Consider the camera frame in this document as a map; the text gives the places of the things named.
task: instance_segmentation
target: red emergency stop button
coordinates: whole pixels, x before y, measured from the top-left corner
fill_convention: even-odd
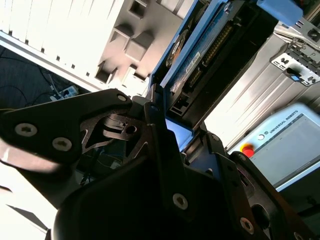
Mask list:
[[[251,144],[245,144],[241,147],[241,152],[243,152],[248,158],[251,158],[254,154],[254,146]]]

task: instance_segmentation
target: blue clip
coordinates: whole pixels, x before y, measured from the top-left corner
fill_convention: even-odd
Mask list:
[[[292,0],[258,0],[256,4],[288,27],[295,25],[304,15]]]

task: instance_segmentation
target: cable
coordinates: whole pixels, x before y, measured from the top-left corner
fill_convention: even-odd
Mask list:
[[[6,50],[6,48],[4,48],[4,49],[2,50],[2,52],[0,53],[0,59],[15,60],[15,61],[18,61],[18,62],[21,62],[21,63],[24,63],[24,64],[29,64],[29,65],[31,65],[31,66],[33,66],[33,67],[38,68],[39,71],[40,71],[40,73],[41,73],[41,75],[42,75],[42,77],[44,78],[44,80],[45,80],[49,85],[51,85],[50,82],[47,80],[47,78],[44,76],[41,66],[39,66],[39,65],[37,65],[37,64],[35,64],[35,63],[32,63],[32,62],[28,62],[28,61],[25,61],[25,60],[18,59],[18,58],[2,56],[3,53],[5,52],[5,50]],[[51,72],[49,72],[49,71],[48,71],[47,69],[45,69],[45,68],[43,68],[43,70],[47,71],[47,72],[46,72],[47,74],[50,74],[50,73],[51,73]]]
[[[101,164],[102,166],[104,166],[104,167],[106,167],[106,168],[112,169],[111,166],[105,165],[105,164],[103,164],[102,162],[100,162],[99,160],[97,160],[96,162],[99,163],[99,164]]]
[[[56,88],[56,86],[55,86],[54,80],[53,80],[52,77],[51,77],[51,74],[48,74],[48,75],[49,75],[49,78],[50,78],[50,80],[51,80],[52,86],[53,86],[56,94],[58,94],[58,96],[59,96],[60,98],[63,98],[63,99],[64,99],[65,97],[62,96],[62,95],[58,92],[58,90],[57,90],[57,88]]]
[[[12,111],[12,110],[15,110],[14,108],[3,108],[3,109],[0,109],[0,111]]]
[[[4,47],[3,50],[2,50],[2,52],[0,53],[0,58],[1,58],[2,55],[5,53],[5,51],[6,51],[6,48]]]
[[[21,95],[23,96],[26,104],[28,104],[28,100],[27,100],[27,98],[26,98],[26,95],[24,94],[24,92],[23,92],[20,88],[18,88],[18,87],[16,87],[16,86],[12,86],[12,85],[0,86],[0,89],[3,89],[3,88],[13,88],[13,89],[17,89],[17,90],[21,93]]]
[[[14,58],[14,57],[2,56],[2,57],[0,57],[0,59],[15,60],[15,61],[18,61],[18,62],[21,62],[21,63],[24,63],[24,64],[29,64],[29,65],[32,65],[32,66],[34,66],[34,67],[38,67],[38,65],[35,64],[35,63],[27,62],[27,61],[20,60],[20,59]]]
[[[47,92],[43,92],[43,93],[39,94],[39,95],[33,100],[32,103],[27,103],[27,104],[25,105],[25,107],[35,105],[36,101],[37,101],[41,96],[43,96],[43,95],[50,95],[50,96],[51,96],[51,95],[52,95],[52,92],[51,92],[51,91],[47,91]]]

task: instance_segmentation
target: black cable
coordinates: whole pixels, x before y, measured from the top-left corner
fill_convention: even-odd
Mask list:
[[[39,94],[31,103],[27,103],[25,106],[33,106],[35,105],[36,101],[43,95],[52,95],[52,92],[51,91],[46,91],[46,92],[43,92],[41,94]]]
[[[0,58],[2,57],[2,55],[5,53],[6,48],[4,47],[2,52],[0,53]]]
[[[38,65],[35,64],[35,63],[24,61],[24,60],[20,60],[20,59],[14,58],[14,57],[2,56],[2,57],[0,57],[0,59],[15,60],[15,61],[18,61],[18,62],[21,62],[21,63],[24,63],[24,64],[29,64],[29,65],[32,65],[34,67],[38,67]]]
[[[43,79],[46,81],[47,84],[49,84],[49,86],[51,86],[50,81],[45,77],[44,73],[42,72],[41,68],[39,66],[37,66],[39,69],[40,74],[42,75]]]
[[[26,95],[24,94],[24,92],[23,92],[20,88],[18,88],[18,87],[16,87],[16,86],[12,86],[12,85],[0,86],[0,89],[3,89],[3,88],[13,88],[13,89],[18,90],[18,91],[21,93],[21,95],[23,96],[26,104],[28,104],[28,100],[27,100],[27,98],[26,98]]]
[[[38,68],[39,71],[40,71],[40,73],[41,73],[41,75],[42,75],[42,77],[44,78],[44,80],[51,86],[51,83],[48,81],[48,79],[47,79],[47,78],[45,77],[45,75],[43,74],[43,70],[47,71],[46,73],[49,74],[49,71],[48,71],[47,69],[43,68],[43,70],[42,70],[42,67],[41,67],[41,66],[39,66],[39,65],[37,65],[37,64],[35,64],[35,63],[32,63],[32,62],[28,62],[28,61],[25,61],[25,60],[21,60],[21,59],[18,59],[18,58],[14,58],[14,57],[2,56],[3,53],[5,52],[5,50],[6,50],[6,48],[4,48],[4,49],[2,50],[2,52],[0,53],[0,59],[15,60],[15,61],[18,61],[18,62],[21,62],[21,63],[24,63],[24,64],[29,64],[29,65],[31,65],[31,66],[33,66],[33,67]],[[57,79],[55,79],[54,82],[55,82],[56,84],[59,84],[61,87],[63,87],[63,86],[61,85],[61,83],[58,83],[58,82],[57,82]]]

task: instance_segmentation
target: screw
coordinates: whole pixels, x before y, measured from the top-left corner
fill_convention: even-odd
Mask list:
[[[36,126],[30,123],[20,123],[14,128],[15,133],[24,136],[24,137],[32,137],[38,132]]]
[[[174,205],[176,205],[178,208],[182,210],[186,210],[188,208],[188,201],[182,194],[175,193],[173,194],[172,199]]]
[[[72,147],[72,142],[65,137],[57,137],[52,141],[52,146],[62,152],[67,152]]]
[[[153,110],[159,111],[159,108],[158,108],[157,106],[155,106],[155,105],[151,105],[151,108],[152,108]]]
[[[231,11],[231,9],[232,9],[232,6],[231,6],[231,2],[228,2],[226,5],[225,5],[225,7],[224,7],[224,12],[226,13],[226,14],[229,14],[230,13],[230,11]]]
[[[211,137],[212,137],[214,140],[216,140],[217,142],[220,141],[220,138],[219,138],[218,136],[214,135],[214,134],[212,134]]]
[[[296,240],[304,240],[304,238],[297,232],[294,232],[293,235],[294,235]]]
[[[245,160],[246,160],[246,157],[245,157],[243,154],[241,154],[241,153],[238,154],[238,157],[239,157],[242,161],[245,161]]]
[[[118,94],[117,97],[118,97],[118,99],[121,100],[121,101],[124,101],[124,102],[127,101],[126,97],[125,97],[125,96],[122,96],[121,94]]]
[[[254,226],[252,223],[246,219],[245,217],[240,218],[240,224],[244,230],[246,230],[249,234],[253,235],[255,232]]]

